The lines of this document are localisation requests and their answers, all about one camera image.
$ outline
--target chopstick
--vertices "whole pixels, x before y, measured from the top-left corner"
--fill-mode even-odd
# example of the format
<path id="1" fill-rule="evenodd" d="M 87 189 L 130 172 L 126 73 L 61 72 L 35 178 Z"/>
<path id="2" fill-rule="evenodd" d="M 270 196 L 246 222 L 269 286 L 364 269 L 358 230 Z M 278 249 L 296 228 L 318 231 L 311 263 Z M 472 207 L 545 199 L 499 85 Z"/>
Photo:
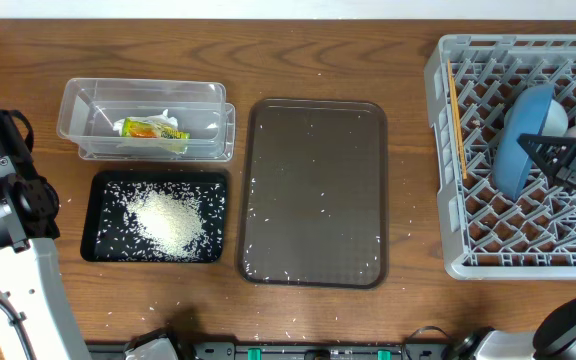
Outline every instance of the chopstick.
<path id="1" fill-rule="evenodd" d="M 464 151 L 464 140 L 461 136 L 461 121 L 459 117 L 459 106 L 457 105 L 457 86 L 455 85 L 455 78 L 452 75 L 452 64 L 448 60 L 448 86 L 450 90 L 450 107 L 452 108 L 453 128 L 455 131 L 455 138 L 457 139 L 457 154 L 459 162 L 461 163 L 461 178 L 466 180 L 468 173 L 466 171 L 466 153 Z"/>

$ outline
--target green connector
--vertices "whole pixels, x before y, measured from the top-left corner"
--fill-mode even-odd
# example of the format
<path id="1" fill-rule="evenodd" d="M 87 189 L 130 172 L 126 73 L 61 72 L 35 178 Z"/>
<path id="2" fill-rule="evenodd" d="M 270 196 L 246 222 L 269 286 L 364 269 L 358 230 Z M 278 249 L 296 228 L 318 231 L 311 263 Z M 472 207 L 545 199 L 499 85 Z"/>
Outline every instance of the green connector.
<path id="1" fill-rule="evenodd" d="M 379 350 L 377 351 L 377 360 L 390 360 L 391 355 L 388 350 Z"/>
<path id="2" fill-rule="evenodd" d="M 261 360 L 261 349 L 248 349 L 248 360 Z"/>

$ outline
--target clear plastic container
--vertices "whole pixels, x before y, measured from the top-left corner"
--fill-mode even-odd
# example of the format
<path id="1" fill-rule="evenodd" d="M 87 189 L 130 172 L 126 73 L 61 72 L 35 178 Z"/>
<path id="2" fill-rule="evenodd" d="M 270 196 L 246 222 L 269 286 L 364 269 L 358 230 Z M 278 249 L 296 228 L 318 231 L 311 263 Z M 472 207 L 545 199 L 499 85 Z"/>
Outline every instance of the clear plastic container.
<path id="1" fill-rule="evenodd" d="M 61 102 L 57 134 L 79 145 L 87 160 L 228 161 L 235 109 L 219 83 L 133 79 L 71 79 Z M 179 121 L 190 139 L 121 137 L 113 123 L 159 115 Z"/>

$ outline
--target wooden table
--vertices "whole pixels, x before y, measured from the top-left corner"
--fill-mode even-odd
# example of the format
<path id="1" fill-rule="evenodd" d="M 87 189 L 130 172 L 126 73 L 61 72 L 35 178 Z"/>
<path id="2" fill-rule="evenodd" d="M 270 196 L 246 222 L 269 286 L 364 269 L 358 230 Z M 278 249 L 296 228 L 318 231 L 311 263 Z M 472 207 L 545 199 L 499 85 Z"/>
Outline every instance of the wooden table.
<path id="1" fill-rule="evenodd" d="M 424 325 L 455 336 L 484 325 L 534 330 L 576 297 L 576 282 L 465 282 L 444 271 L 423 67 L 443 34 L 561 32 L 576 33 L 576 22 L 0 20 L 0 108 L 20 109 L 31 120 L 37 170 L 61 197 L 56 244 L 84 338 L 127 341 L 166 323 L 188 338 L 205 340 L 205 334 L 242 342 L 256 336 L 262 342 L 401 342 Z M 55 131 L 63 89 L 73 77 L 223 83 L 237 108 L 232 161 L 79 159 L 77 147 Z M 268 97 L 366 100 L 385 110 L 390 271 L 376 290 L 255 286 L 235 270 L 248 112 Z M 224 253 L 216 264 L 82 260 L 92 177 L 126 168 L 230 173 Z"/>

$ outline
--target gray dish rack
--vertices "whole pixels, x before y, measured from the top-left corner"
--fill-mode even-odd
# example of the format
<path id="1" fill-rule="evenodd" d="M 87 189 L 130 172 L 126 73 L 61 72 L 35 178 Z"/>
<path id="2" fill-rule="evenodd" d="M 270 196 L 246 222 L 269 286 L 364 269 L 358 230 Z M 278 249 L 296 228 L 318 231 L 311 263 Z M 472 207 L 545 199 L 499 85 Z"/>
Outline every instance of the gray dish rack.
<path id="1" fill-rule="evenodd" d="M 466 180 L 459 171 L 448 70 L 457 84 Z M 463 280 L 576 279 L 576 193 L 549 186 L 533 167 L 513 202 L 491 179 L 504 114 L 524 89 L 555 84 L 555 99 L 574 118 L 576 35 L 446 35 L 424 80 L 439 157 L 446 271 Z"/>

